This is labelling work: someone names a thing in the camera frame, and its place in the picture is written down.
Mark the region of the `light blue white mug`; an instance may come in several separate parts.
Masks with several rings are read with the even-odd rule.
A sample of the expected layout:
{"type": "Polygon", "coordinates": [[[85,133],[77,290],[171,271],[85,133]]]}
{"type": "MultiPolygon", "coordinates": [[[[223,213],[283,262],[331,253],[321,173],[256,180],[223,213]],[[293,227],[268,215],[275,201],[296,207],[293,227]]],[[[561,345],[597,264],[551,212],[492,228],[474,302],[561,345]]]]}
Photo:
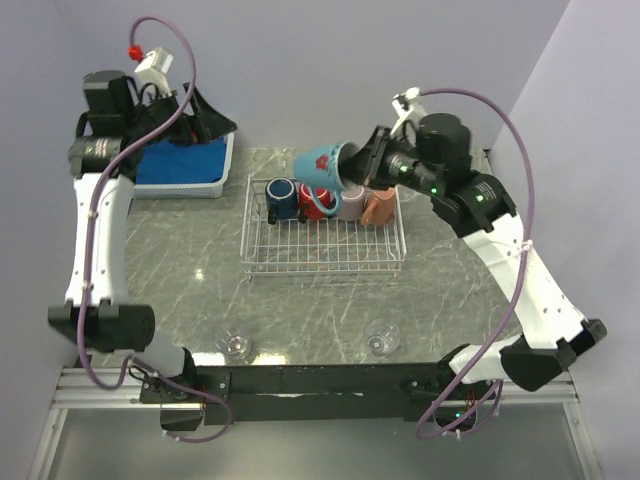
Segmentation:
{"type": "Polygon", "coordinates": [[[341,142],[303,152],[294,161],[294,177],[307,186],[313,204],[326,216],[335,216],[342,207],[341,194],[351,188],[351,182],[342,179],[339,168],[358,149],[355,143],[341,142]],[[321,203],[317,189],[324,189],[333,197],[332,208],[321,203]]]}

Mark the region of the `pink floral mug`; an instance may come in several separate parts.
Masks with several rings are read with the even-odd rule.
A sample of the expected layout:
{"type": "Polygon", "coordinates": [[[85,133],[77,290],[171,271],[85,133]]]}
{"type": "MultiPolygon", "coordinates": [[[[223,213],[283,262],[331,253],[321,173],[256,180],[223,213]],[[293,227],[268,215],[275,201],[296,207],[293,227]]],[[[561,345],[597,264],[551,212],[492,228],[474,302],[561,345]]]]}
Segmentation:
{"type": "Polygon", "coordinates": [[[364,226],[384,226],[392,218],[395,211],[396,191],[394,188],[386,190],[372,190],[361,216],[364,226]]]}

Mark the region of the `clear glass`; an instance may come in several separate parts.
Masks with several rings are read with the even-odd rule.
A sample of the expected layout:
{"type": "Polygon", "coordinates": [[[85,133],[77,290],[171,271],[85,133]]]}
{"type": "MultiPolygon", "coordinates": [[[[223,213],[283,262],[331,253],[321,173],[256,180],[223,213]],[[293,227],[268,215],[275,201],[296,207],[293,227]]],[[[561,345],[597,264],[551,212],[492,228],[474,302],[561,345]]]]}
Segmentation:
{"type": "Polygon", "coordinates": [[[401,340],[398,325],[382,319],[374,319],[367,323],[363,337],[370,352],[379,357],[386,357],[396,351],[401,340]]]}
{"type": "Polygon", "coordinates": [[[227,363],[239,363],[252,355],[253,337],[242,325],[228,325],[216,332],[215,346],[227,363]]]}

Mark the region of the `red mug black handle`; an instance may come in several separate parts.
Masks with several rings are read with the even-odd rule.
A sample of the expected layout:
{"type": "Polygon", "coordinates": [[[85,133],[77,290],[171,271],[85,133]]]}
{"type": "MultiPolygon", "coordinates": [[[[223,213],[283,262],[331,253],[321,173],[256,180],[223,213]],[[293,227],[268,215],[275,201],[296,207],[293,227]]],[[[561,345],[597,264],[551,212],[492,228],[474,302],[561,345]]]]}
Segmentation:
{"type": "MultiPolygon", "coordinates": [[[[335,206],[335,199],[327,189],[316,189],[316,196],[325,208],[332,209],[335,206]]],[[[327,217],[314,203],[309,187],[304,183],[301,183],[299,187],[298,204],[297,220],[300,223],[306,223],[308,220],[318,221],[327,217]]]]}

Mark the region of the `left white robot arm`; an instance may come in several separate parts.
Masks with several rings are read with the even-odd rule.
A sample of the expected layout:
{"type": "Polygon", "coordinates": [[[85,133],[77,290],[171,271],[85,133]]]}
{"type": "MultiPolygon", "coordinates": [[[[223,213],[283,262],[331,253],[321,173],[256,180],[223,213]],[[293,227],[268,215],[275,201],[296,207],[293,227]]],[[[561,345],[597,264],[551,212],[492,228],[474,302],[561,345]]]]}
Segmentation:
{"type": "Polygon", "coordinates": [[[138,167],[152,152],[191,153],[236,128],[211,107],[193,82],[185,97],[156,82],[142,85],[119,70],[83,79],[87,108],[77,120],[68,158],[77,224],[74,260],[64,301],[48,310],[48,323],[76,345],[92,382],[116,390],[93,369],[89,353],[122,352],[120,377],[133,370],[176,401],[193,399],[200,378],[188,349],[159,333],[151,306],[130,302],[125,272],[129,209],[138,167]]]}

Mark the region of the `mauve mug black handle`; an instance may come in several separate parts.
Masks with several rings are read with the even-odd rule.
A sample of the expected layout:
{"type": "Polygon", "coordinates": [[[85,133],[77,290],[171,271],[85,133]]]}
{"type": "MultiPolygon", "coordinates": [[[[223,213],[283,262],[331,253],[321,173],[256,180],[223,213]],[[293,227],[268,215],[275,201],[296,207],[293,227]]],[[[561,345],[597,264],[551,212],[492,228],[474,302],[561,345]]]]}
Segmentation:
{"type": "Polygon", "coordinates": [[[365,205],[366,193],[362,186],[355,186],[341,193],[342,206],[337,218],[344,221],[360,219],[365,205]]]}

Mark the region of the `dark blue mug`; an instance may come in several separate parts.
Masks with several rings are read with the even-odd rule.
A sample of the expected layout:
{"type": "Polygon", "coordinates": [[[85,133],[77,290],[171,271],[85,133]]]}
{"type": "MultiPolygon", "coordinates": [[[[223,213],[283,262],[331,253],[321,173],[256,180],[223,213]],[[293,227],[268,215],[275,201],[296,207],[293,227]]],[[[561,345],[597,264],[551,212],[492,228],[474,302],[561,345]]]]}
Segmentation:
{"type": "Polygon", "coordinates": [[[274,178],[265,186],[267,222],[294,220],[299,211],[298,192],[294,182],[288,178],[274,178]]]}

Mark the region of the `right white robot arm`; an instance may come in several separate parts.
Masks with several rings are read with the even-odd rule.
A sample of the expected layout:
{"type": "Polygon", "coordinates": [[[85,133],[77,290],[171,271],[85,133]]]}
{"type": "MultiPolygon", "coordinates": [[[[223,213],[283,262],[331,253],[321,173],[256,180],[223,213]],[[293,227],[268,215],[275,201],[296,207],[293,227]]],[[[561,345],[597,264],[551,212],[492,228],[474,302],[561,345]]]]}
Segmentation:
{"type": "Polygon", "coordinates": [[[377,127],[363,147],[340,154],[345,183],[371,189],[402,185],[429,196],[433,212],[485,264],[503,294],[516,301],[521,334],[478,352],[463,345],[442,359],[440,391],[460,398],[481,380],[508,379],[526,391],[554,380],[607,335],[561,291],[532,244],[517,207],[500,181],[471,166],[471,132],[451,114],[430,114],[413,124],[415,139],[377,127]]]}

